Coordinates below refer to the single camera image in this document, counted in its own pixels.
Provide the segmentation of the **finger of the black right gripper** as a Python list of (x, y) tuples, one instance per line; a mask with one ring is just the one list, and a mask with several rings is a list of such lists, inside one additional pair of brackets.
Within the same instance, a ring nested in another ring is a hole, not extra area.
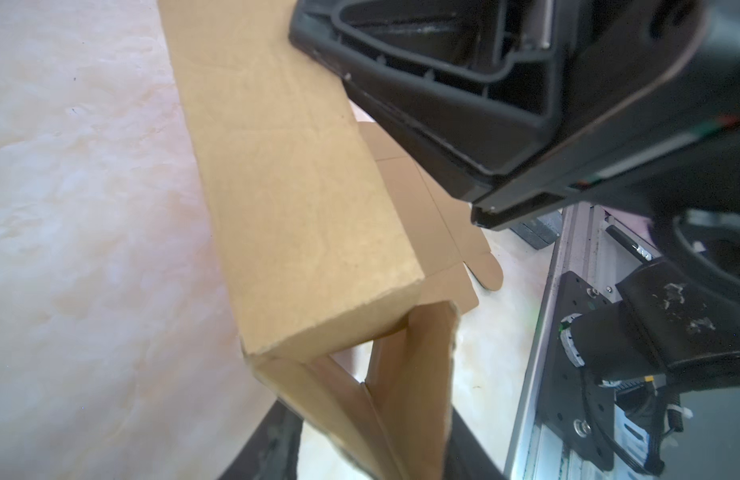
[(561, 122), (561, 1), (300, 1), (291, 43), (451, 196), (475, 201)]

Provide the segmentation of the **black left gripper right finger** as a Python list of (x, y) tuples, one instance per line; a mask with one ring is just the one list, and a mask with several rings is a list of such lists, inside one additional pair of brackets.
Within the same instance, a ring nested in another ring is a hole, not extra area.
[(452, 410), (444, 479), (506, 480), (455, 409)]

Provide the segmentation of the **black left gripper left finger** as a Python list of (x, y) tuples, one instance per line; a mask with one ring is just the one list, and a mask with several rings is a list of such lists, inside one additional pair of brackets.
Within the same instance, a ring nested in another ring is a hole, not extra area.
[(275, 401), (219, 479), (297, 479), (302, 428), (303, 420)]

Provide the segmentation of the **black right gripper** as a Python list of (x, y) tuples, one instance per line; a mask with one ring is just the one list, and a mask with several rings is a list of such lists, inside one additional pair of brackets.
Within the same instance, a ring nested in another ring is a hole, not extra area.
[(740, 1), (601, 2), (554, 146), (477, 201), (500, 230), (581, 201), (740, 213)]

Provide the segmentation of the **brown cardboard box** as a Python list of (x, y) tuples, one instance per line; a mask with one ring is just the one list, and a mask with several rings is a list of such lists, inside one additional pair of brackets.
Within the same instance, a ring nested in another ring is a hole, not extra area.
[(358, 125), (290, 1), (162, 1), (254, 375), (376, 479), (444, 479), (456, 332), (503, 271), (467, 206)]

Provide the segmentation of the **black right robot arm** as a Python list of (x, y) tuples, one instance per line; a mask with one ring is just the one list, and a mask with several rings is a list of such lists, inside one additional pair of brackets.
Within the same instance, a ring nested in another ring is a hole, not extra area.
[(740, 383), (740, 1), (300, 1), (289, 39), (477, 226), (648, 220), (658, 258), (565, 318), (573, 365)]

